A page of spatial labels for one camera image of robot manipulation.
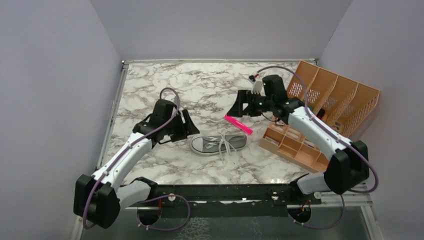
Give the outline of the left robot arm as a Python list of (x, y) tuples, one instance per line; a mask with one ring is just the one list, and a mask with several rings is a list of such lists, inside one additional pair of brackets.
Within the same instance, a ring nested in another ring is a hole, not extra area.
[(199, 132), (188, 110), (180, 110), (178, 103), (159, 99), (153, 112), (134, 126), (127, 142), (109, 162), (76, 180), (73, 212), (82, 218), (83, 227), (107, 229), (122, 209), (136, 203), (149, 206), (157, 202), (160, 197), (156, 182), (139, 177), (123, 185), (124, 178), (144, 155), (157, 144), (165, 143), (165, 136), (176, 142)]

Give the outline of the grey canvas sneaker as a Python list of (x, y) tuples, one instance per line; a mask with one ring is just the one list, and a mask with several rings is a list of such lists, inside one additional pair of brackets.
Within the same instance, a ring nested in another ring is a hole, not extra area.
[(219, 155), (223, 160), (224, 154), (238, 155), (247, 145), (246, 134), (228, 134), (222, 129), (218, 135), (200, 135), (194, 137), (190, 142), (190, 149), (197, 155), (209, 157)]

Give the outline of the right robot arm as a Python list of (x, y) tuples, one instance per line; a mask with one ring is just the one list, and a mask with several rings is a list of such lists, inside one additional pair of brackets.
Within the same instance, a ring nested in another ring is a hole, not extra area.
[(364, 142), (353, 142), (339, 135), (316, 117), (304, 101), (288, 97), (279, 75), (265, 76), (260, 83), (264, 95), (253, 90), (239, 90), (227, 115), (258, 117), (271, 112), (277, 120), (303, 134), (329, 161), (324, 172), (308, 174), (291, 182), (288, 196), (292, 202), (300, 204), (315, 192), (341, 195), (369, 178), (368, 147)]

